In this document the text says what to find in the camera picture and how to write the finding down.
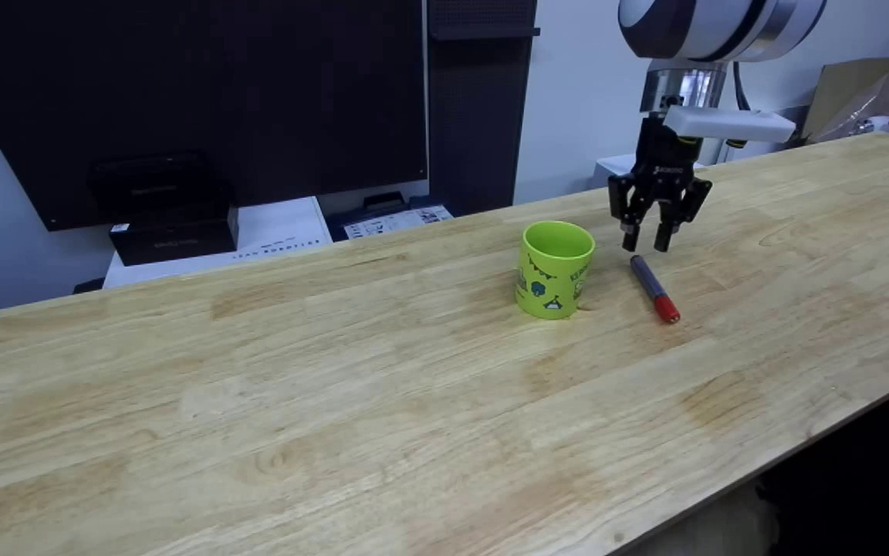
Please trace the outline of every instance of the computer monitor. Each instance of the computer monitor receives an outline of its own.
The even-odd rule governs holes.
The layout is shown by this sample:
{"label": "computer monitor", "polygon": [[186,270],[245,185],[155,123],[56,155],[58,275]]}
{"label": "computer monitor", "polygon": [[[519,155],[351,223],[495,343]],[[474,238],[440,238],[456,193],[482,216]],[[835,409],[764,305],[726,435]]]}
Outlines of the computer monitor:
{"label": "computer monitor", "polygon": [[198,152],[239,205],[425,175],[421,0],[0,0],[0,149],[48,230]]}

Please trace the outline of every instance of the red marker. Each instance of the red marker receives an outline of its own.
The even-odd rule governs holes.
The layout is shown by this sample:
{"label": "red marker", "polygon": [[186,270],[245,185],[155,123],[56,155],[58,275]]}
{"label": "red marker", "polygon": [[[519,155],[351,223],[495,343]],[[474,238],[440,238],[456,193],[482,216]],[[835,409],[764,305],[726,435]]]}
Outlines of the red marker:
{"label": "red marker", "polygon": [[651,267],[643,257],[631,257],[631,272],[635,275],[643,292],[651,298],[655,311],[663,325],[674,325],[682,320],[682,311],[674,305],[674,301],[668,298],[659,275],[651,272]]}

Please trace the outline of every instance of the wooden table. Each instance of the wooden table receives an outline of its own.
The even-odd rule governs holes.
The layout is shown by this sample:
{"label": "wooden table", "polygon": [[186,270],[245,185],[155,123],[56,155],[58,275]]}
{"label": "wooden table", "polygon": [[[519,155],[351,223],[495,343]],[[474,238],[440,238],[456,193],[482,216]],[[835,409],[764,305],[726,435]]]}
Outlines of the wooden table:
{"label": "wooden table", "polygon": [[[596,556],[889,399],[889,140],[708,175],[674,327],[607,193],[0,311],[0,553]],[[602,240],[558,325],[544,216]]]}

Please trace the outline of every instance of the white wall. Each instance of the white wall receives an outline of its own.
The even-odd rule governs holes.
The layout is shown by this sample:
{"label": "white wall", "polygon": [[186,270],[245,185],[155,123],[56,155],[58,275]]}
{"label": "white wall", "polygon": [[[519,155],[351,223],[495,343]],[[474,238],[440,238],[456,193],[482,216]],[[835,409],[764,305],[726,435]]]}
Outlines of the white wall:
{"label": "white wall", "polygon": [[[649,61],[617,33],[615,0],[538,0],[517,202],[591,185],[593,164],[632,152]],[[889,0],[828,0],[813,38],[775,61],[745,66],[764,112],[809,106],[821,66],[889,57]]]}
{"label": "white wall", "polygon": [[[553,198],[591,185],[596,157],[632,152],[649,61],[617,33],[615,0],[540,0],[519,193]],[[754,106],[802,106],[826,61],[889,57],[889,0],[832,0],[821,28],[777,61],[745,68]],[[111,246],[102,231],[43,231],[0,157],[0,305],[69,295],[98,277]]]}

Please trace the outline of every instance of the green cup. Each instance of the green cup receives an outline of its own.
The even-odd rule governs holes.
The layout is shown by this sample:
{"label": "green cup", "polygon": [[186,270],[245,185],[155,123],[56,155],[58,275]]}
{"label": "green cup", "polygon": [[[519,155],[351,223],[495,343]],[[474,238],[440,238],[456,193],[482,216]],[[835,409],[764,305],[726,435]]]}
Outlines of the green cup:
{"label": "green cup", "polygon": [[531,223],[521,231],[517,304],[547,322],[571,320],[596,238],[562,221]]}

